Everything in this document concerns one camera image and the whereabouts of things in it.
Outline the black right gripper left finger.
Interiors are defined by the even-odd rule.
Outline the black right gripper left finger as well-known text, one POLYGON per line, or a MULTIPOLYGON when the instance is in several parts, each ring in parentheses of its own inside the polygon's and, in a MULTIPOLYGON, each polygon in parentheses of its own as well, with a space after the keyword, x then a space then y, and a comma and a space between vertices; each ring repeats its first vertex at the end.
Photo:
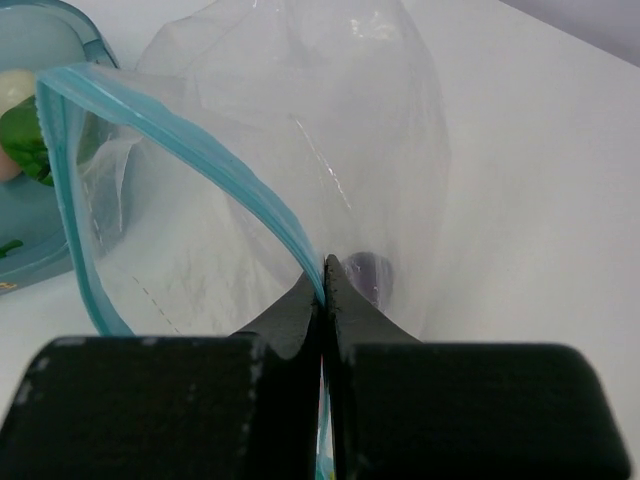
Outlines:
POLYGON ((307 278, 227 337, 60 337, 1 427, 5 479, 312 479, 320 311, 307 278))

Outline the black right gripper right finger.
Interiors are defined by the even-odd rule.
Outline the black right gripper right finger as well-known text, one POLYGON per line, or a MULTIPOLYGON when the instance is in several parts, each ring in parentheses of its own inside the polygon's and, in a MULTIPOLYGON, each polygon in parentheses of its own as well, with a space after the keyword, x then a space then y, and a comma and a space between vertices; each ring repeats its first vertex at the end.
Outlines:
POLYGON ((340 479, 627 479, 600 379, 554 343, 423 343, 325 263, 340 479))

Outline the clear zip top bag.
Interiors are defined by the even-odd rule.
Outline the clear zip top bag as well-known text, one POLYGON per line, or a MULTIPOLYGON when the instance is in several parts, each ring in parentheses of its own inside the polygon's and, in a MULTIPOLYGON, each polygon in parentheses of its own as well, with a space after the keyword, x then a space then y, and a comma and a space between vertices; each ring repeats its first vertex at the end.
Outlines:
POLYGON ((215 1, 132 70, 41 72, 36 105, 99 333, 227 335, 329 255, 423 329, 450 148, 401 2, 215 1))

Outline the green chili pepper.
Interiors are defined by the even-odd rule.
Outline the green chili pepper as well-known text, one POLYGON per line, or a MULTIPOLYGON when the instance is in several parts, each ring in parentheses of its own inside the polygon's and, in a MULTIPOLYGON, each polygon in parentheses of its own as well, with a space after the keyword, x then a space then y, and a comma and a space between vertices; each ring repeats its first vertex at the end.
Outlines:
POLYGON ((4 245, 0 246, 0 258, 6 258, 8 256, 8 254, 17 249, 20 248, 24 245, 24 243, 21 240, 11 240, 7 243, 5 243, 4 245))

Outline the pink egg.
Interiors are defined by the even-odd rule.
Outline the pink egg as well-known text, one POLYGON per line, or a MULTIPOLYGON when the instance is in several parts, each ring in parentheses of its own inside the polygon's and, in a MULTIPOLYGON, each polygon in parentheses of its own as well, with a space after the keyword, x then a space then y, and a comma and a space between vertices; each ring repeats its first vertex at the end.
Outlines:
POLYGON ((3 149, 0 150, 0 182, 13 180, 22 173, 22 168, 3 149))

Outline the green bell pepper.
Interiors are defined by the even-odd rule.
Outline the green bell pepper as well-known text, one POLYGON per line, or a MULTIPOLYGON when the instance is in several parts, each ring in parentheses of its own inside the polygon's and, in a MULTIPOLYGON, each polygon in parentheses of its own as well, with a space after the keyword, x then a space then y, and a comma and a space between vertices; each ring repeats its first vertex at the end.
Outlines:
POLYGON ((54 186, 34 95, 2 115, 1 147, 25 175, 40 184, 54 186))

